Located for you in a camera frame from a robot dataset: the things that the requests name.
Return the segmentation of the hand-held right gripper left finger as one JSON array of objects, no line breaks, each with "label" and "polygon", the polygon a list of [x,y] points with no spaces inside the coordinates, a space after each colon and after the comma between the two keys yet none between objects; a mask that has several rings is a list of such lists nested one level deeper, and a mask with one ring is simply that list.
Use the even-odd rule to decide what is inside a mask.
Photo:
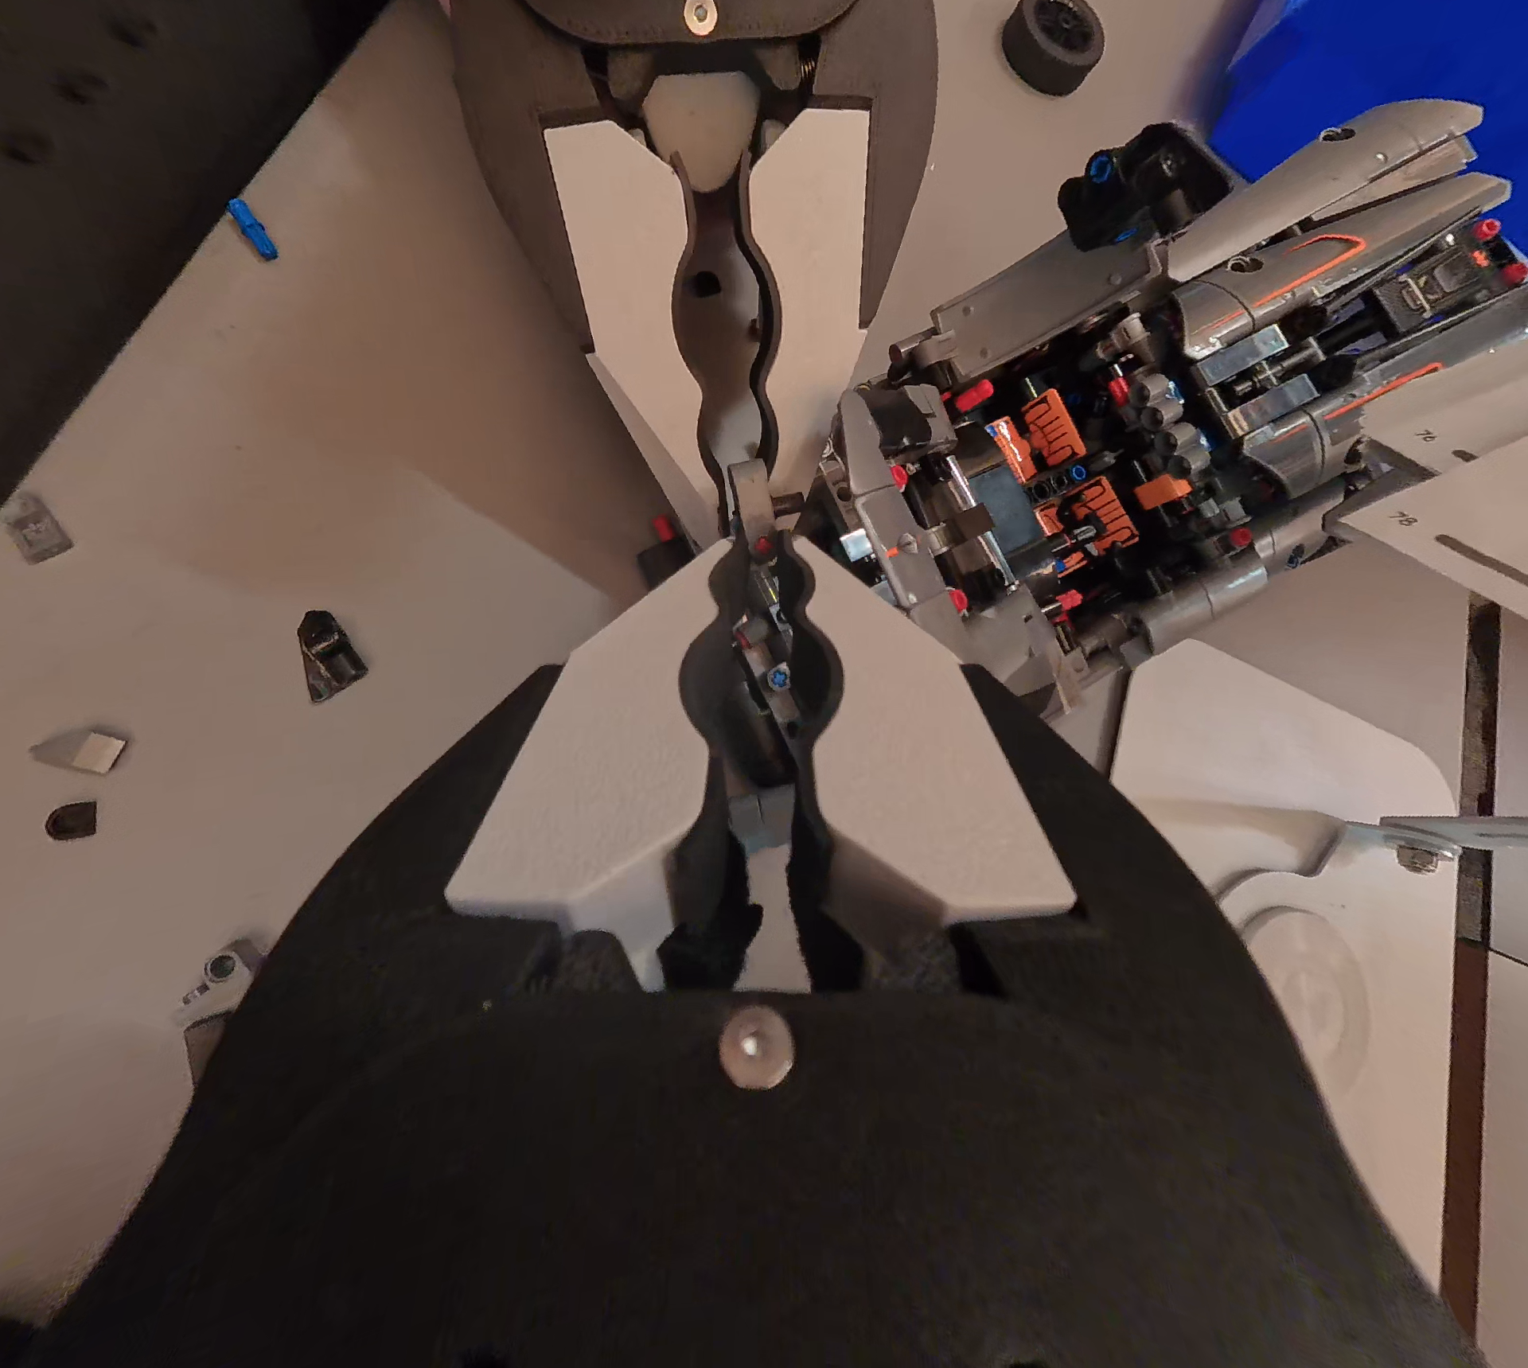
[{"label": "hand-held right gripper left finger", "polygon": [[747,561],[735,538],[571,651],[446,882],[452,911],[612,934],[639,984],[662,990],[660,946],[706,896],[677,869],[712,765],[681,667],[706,628],[731,642],[712,590],[725,561]]}]

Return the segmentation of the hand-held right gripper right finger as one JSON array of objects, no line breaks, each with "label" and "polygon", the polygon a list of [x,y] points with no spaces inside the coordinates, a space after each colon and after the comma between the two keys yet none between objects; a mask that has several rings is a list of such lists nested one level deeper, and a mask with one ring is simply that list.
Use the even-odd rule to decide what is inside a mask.
[{"label": "hand-held right gripper right finger", "polygon": [[966,665],[806,538],[781,551],[797,784],[787,894],[812,988],[952,925],[1054,919],[1072,878]]}]

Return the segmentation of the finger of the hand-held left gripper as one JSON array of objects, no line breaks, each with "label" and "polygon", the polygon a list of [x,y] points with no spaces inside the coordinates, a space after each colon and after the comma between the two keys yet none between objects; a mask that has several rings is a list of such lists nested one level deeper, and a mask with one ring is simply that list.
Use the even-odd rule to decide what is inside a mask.
[{"label": "finger of the hand-held left gripper", "polygon": [[716,413],[727,380],[718,307],[693,305],[693,178],[731,178],[731,74],[670,72],[639,124],[618,117],[543,132],[583,295],[593,365],[689,534],[722,534]]},{"label": "finger of the hand-held left gripper", "polygon": [[773,474],[812,474],[866,342],[862,251],[870,118],[806,107],[756,155],[747,72],[704,74],[704,461],[773,449]]}]

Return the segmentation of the grey lego connector red pin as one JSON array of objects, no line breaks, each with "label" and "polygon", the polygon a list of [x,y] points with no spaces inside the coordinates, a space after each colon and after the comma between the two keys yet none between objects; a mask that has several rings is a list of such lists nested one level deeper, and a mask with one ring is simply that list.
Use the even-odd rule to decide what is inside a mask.
[{"label": "grey lego connector red pin", "polygon": [[752,561],[773,559],[783,530],[791,528],[800,496],[775,496],[770,488],[770,469],[764,459],[741,459],[725,471],[733,530],[745,542]]}]

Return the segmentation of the grey black lego car model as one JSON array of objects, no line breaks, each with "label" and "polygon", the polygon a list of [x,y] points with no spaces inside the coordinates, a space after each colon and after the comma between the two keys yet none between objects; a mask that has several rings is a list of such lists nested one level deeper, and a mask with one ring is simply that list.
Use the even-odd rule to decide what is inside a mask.
[{"label": "grey black lego car model", "polygon": [[1249,182],[1178,122],[1095,151],[1060,234],[850,388],[781,524],[1072,709],[1430,478],[1384,399],[1524,346],[1484,117],[1385,101]]}]

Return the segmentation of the black lego wedge piece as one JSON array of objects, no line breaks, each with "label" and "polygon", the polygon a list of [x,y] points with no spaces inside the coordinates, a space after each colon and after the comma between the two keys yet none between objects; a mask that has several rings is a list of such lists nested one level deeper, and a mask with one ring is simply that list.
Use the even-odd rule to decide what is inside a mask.
[{"label": "black lego wedge piece", "polygon": [[312,703],[327,703],[367,675],[367,661],[327,609],[308,609],[296,628],[304,682]]}]

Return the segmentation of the black lego tyre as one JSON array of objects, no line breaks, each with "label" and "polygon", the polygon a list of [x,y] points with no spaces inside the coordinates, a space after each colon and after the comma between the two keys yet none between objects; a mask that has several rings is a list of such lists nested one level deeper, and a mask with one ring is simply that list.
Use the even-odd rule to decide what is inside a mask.
[{"label": "black lego tyre", "polygon": [[1031,90],[1064,97],[1097,68],[1104,30],[1085,0],[1018,0],[1002,22],[1001,49]]}]

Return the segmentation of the grey lego connector with hole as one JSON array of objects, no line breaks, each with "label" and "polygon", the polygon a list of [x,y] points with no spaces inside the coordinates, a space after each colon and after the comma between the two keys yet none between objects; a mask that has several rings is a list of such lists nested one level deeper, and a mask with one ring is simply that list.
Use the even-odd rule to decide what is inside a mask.
[{"label": "grey lego connector with hole", "polygon": [[175,1009],[175,1023],[190,1027],[233,1013],[252,986],[264,952],[250,938],[235,938],[202,961],[202,975]]}]

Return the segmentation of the grey lego tile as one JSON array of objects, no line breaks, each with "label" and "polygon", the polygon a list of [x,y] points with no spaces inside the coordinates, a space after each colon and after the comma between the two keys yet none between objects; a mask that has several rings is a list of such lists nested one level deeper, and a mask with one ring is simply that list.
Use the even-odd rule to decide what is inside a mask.
[{"label": "grey lego tile", "polygon": [[104,776],[129,748],[129,736],[98,726],[73,726],[29,746],[29,757],[54,769]]}]

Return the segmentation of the lego instruction booklet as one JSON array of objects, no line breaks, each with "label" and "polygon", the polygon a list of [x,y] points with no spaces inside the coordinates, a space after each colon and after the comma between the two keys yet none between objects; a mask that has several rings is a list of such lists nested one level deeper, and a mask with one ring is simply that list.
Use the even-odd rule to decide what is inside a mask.
[{"label": "lego instruction booklet", "polygon": [[1362,430],[1409,482],[1349,511],[1347,530],[1524,617],[1524,340],[1372,394]]}]

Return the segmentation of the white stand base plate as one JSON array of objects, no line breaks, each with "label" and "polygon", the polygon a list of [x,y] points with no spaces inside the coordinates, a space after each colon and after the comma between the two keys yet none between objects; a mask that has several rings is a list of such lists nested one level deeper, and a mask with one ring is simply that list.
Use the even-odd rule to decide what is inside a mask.
[{"label": "white stand base plate", "polygon": [[1332,1109],[1447,1104],[1457,859],[1391,815],[1449,815],[1410,742],[1189,640],[1131,676],[1112,775],[1205,882]]}]

